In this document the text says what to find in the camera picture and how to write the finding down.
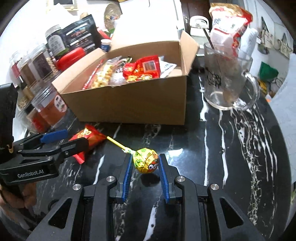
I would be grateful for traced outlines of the person's left hand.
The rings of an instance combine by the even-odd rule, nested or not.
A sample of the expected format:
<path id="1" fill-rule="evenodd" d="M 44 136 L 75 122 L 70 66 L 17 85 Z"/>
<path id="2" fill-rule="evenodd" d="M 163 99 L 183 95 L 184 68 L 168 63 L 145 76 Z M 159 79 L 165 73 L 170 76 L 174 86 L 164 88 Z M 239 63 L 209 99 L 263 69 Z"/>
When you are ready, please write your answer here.
<path id="1" fill-rule="evenodd" d="M 1 207 L 12 207 L 16 209 L 31 208 L 37 203 L 36 183 L 25 184 L 22 190 L 22 197 L 12 194 L 7 188 L 1 186 Z"/>

